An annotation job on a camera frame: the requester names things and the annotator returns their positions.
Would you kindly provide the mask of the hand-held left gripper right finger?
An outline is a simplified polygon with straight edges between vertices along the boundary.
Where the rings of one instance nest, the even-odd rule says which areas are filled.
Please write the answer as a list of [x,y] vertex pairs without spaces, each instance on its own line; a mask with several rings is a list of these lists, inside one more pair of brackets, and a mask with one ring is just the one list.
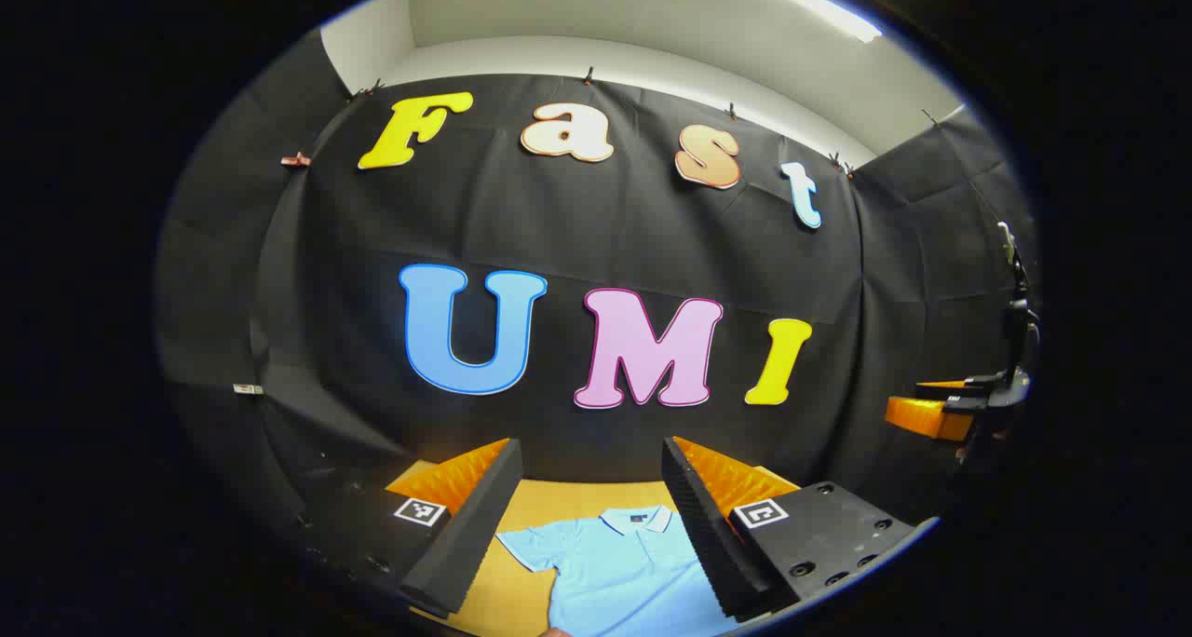
[[662,476],[724,616],[791,618],[846,593],[940,519],[904,522],[838,481],[795,487],[677,435]]

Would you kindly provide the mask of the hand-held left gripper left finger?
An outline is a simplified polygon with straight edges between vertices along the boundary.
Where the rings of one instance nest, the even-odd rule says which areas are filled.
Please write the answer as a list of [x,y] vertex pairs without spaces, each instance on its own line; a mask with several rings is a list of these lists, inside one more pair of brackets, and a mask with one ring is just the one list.
[[311,468],[298,477],[303,543],[379,610],[457,613],[522,480],[505,438],[436,466]]

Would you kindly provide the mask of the light blue polo T-shirt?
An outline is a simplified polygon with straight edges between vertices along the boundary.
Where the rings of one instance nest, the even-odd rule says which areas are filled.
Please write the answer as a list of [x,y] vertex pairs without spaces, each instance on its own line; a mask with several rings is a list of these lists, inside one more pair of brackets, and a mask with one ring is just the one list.
[[665,505],[609,508],[495,539],[528,573],[555,573],[548,625],[569,637],[720,637],[739,627]]

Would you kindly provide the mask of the black backdrop cloth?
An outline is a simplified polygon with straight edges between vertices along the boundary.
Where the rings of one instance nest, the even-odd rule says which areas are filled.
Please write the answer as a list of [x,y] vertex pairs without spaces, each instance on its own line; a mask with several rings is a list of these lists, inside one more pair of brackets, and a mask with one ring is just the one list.
[[519,438],[532,480],[654,481],[670,435],[918,519],[956,457],[886,402],[1008,365],[997,222],[1043,307],[1036,209],[967,112],[855,183],[465,204],[333,197],[284,169],[349,99],[315,35],[272,61],[197,146],[160,243],[170,404],[283,522],[315,468]]

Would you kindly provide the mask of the ceiling light strip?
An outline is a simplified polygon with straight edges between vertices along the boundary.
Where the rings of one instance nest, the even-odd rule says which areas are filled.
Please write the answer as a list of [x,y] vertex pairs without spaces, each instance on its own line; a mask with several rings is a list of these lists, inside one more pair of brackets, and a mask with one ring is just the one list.
[[818,19],[827,23],[842,35],[848,35],[863,44],[882,37],[883,31],[864,17],[843,7],[834,0],[788,0],[796,4],[801,10],[807,10]]

